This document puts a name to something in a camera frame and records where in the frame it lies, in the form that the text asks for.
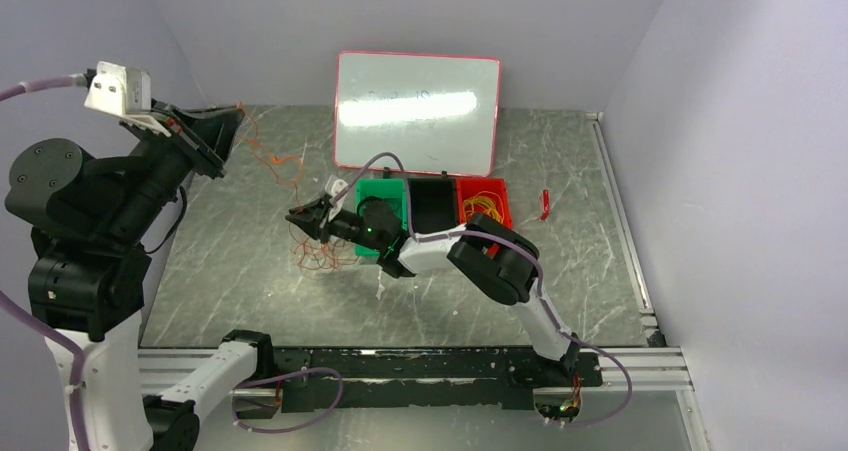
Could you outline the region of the green plastic bin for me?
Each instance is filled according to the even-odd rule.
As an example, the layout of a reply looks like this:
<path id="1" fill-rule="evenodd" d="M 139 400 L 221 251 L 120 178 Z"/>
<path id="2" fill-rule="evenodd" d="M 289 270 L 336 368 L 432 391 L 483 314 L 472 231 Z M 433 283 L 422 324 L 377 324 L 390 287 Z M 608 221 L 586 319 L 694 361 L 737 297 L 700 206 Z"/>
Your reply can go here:
<path id="1" fill-rule="evenodd" d="M 400 228 L 408 232 L 407 186 L 401 178 L 362 178 L 356 183 L 355 213 L 365 219 L 368 208 L 377 201 L 388 203 L 394 215 L 400 220 Z"/>

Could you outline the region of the black plastic bin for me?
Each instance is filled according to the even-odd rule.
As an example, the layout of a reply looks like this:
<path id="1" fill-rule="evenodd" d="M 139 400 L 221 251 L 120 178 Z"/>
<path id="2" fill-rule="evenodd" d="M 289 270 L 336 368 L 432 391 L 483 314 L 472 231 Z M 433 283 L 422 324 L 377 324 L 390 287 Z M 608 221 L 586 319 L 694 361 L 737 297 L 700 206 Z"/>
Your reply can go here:
<path id="1" fill-rule="evenodd" d="M 430 234 L 459 224 L 454 178 L 412 178 L 409 184 L 411 222 L 415 232 Z"/>

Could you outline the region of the red plastic bin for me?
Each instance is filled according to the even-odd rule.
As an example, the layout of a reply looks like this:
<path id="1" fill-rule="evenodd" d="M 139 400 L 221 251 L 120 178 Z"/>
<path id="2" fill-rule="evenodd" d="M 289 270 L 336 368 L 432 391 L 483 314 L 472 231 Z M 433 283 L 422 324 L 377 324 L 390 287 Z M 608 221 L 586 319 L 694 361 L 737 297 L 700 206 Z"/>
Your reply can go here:
<path id="1" fill-rule="evenodd" d="M 456 192 L 460 223 L 482 213 L 507 228 L 513 228 L 508 190 L 503 178 L 457 178 Z"/>

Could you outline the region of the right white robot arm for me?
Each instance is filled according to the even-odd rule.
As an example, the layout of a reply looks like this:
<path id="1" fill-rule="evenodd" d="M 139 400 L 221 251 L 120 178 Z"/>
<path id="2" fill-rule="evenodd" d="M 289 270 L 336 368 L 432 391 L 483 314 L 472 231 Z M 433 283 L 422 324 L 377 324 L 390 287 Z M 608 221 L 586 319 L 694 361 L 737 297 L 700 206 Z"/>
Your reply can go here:
<path id="1" fill-rule="evenodd" d="M 516 314 L 548 383 L 562 385 L 576 374 L 581 346 L 547 293 L 537 247 L 494 218 L 478 213 L 453 228 L 419 234 L 403 228 L 384 200 L 352 212 L 329 195 L 290 209 L 285 218 L 321 243 L 339 238 L 376 251 L 378 266 L 393 278 L 458 270 Z"/>

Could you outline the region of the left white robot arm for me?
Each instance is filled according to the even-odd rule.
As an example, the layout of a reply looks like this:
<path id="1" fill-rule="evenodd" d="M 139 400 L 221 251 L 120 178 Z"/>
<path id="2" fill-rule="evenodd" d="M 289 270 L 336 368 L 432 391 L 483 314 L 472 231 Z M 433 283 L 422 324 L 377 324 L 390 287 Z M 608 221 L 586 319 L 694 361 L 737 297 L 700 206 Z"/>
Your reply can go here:
<path id="1" fill-rule="evenodd" d="M 72 450 L 191 450 L 205 418 L 239 384 L 273 380 L 267 334 L 234 330 L 168 389 L 142 390 L 138 333 L 152 254 L 142 238 L 165 205 L 184 199 L 191 174 L 220 178 L 244 119 L 237 107 L 184 111 L 155 102 L 157 134 L 128 119 L 126 156 L 95 158 L 54 138 L 10 170 L 8 212 L 29 223 L 37 256 L 29 305 L 2 308 L 41 334 L 64 394 Z"/>

